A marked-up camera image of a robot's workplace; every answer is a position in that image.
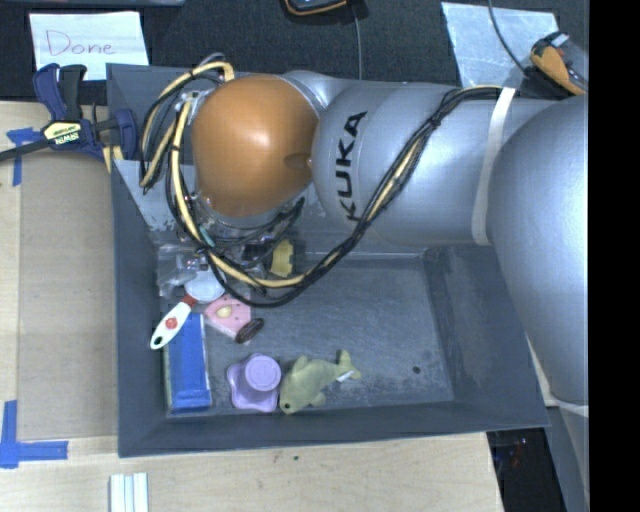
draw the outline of pink eraser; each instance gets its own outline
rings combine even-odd
[[[211,327],[232,338],[251,321],[251,307],[226,293],[209,304],[203,314]]]

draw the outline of kuka logo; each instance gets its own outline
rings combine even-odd
[[[358,125],[362,118],[366,116],[366,112],[355,114],[347,119],[344,125],[344,131],[347,135],[343,136],[338,142],[338,156],[336,158],[336,178],[338,179],[338,197],[340,206],[347,212],[347,220],[359,221],[356,216],[356,203],[353,200],[353,187],[351,185],[351,153],[358,137]]]

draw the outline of blue tape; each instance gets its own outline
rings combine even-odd
[[[7,137],[18,147],[29,142],[37,142],[41,140],[42,134],[33,128],[18,128],[17,130],[9,130]],[[16,187],[22,183],[22,157],[17,156],[13,160],[13,186]]]
[[[169,411],[179,414],[210,407],[213,403],[203,340],[203,317],[190,313],[180,332],[165,347],[165,375],[169,384]]]
[[[0,437],[0,468],[15,469],[20,462],[32,460],[63,460],[67,458],[69,441],[38,441],[22,443],[16,440],[18,402],[4,403],[2,437]]]

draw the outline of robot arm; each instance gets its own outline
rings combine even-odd
[[[208,245],[218,277],[292,289],[287,300],[363,236],[423,248],[474,244],[480,218],[552,393],[587,406],[587,96],[513,99],[500,126],[501,149],[489,162],[487,213],[479,216],[486,155],[496,149],[488,141],[497,92],[474,98],[473,90],[436,84],[310,72],[226,81],[195,114],[198,191],[185,200],[174,176],[179,215]],[[460,101],[447,108],[447,98]],[[327,222],[354,234],[304,274],[248,276],[242,261],[209,243],[221,233],[264,233],[310,186]]]

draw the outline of paper sign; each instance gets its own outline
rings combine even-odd
[[[30,14],[36,67],[84,64],[85,80],[105,80],[107,63],[149,65],[140,15]]]
[[[463,87],[495,84],[518,87],[522,73],[506,52],[486,6],[442,3]],[[534,43],[558,30],[551,13],[494,9],[498,29],[523,67]]]

